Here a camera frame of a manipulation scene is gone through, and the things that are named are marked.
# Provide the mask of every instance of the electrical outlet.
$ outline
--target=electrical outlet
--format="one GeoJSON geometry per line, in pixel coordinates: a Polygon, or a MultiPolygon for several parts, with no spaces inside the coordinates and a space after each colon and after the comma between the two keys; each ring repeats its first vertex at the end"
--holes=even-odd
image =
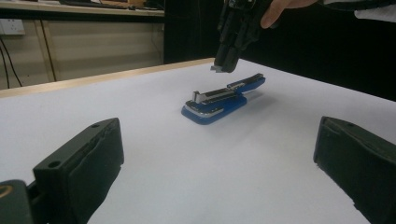
{"type": "Polygon", "coordinates": [[[0,35],[24,35],[22,20],[0,19],[0,35]]]}

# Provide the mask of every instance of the black cable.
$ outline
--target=black cable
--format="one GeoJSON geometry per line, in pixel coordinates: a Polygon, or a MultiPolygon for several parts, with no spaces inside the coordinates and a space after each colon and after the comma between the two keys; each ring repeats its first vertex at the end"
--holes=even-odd
{"type": "Polygon", "coordinates": [[[152,24],[152,29],[151,29],[151,44],[154,46],[154,48],[157,50],[157,52],[158,52],[158,55],[160,56],[160,59],[161,59],[161,61],[162,61],[162,63],[163,63],[163,56],[161,55],[161,51],[160,51],[160,49],[157,47],[157,45],[155,44],[155,41],[154,41],[154,23],[152,24]]]}
{"type": "Polygon", "coordinates": [[[9,89],[9,77],[8,77],[8,70],[6,65],[6,58],[4,57],[3,50],[0,48],[0,53],[3,58],[4,70],[6,70],[6,77],[7,77],[7,88],[9,89]]]}
{"type": "Polygon", "coordinates": [[[134,7],[134,10],[146,10],[146,11],[162,11],[159,7],[134,7]]]}
{"type": "Polygon", "coordinates": [[[4,44],[3,39],[1,38],[1,36],[0,36],[0,42],[2,43],[4,49],[6,50],[6,54],[7,54],[7,56],[8,56],[8,60],[9,60],[9,64],[11,64],[11,68],[12,68],[12,71],[14,72],[14,76],[15,76],[15,78],[18,80],[18,83],[20,83],[20,86],[22,87],[20,78],[18,77],[17,72],[15,72],[14,64],[12,63],[12,60],[11,60],[11,57],[9,56],[7,47],[6,47],[6,45],[4,44]]]}

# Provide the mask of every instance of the stapler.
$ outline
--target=stapler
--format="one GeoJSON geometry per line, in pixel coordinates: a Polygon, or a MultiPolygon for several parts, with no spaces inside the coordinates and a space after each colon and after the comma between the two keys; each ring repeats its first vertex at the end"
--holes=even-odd
{"type": "Polygon", "coordinates": [[[231,73],[251,42],[259,40],[262,15],[272,0],[226,0],[219,18],[220,46],[211,70],[231,73]]]}
{"type": "Polygon", "coordinates": [[[200,93],[192,93],[192,100],[186,102],[181,113],[198,124],[209,124],[235,111],[247,103],[244,92],[253,91],[265,82],[262,74],[257,74],[227,85],[227,88],[200,93]]]}

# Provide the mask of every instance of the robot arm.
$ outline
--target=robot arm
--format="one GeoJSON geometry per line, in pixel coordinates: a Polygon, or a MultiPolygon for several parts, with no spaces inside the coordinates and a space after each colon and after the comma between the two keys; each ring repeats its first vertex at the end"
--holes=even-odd
{"type": "Polygon", "coordinates": [[[226,0],[221,11],[218,30],[220,46],[211,70],[231,73],[242,50],[259,39],[262,15],[272,0],[226,0]]]}

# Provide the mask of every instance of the wall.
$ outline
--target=wall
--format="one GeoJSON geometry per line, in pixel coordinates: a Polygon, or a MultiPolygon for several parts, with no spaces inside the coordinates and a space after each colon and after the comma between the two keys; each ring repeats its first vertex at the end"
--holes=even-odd
{"type": "MultiPolygon", "coordinates": [[[[26,35],[2,35],[23,86],[163,63],[162,24],[23,21],[23,25],[26,35]]],[[[0,89],[6,89],[4,66],[0,69],[0,89]]],[[[7,70],[10,87],[18,87],[9,62],[7,70]]]]}

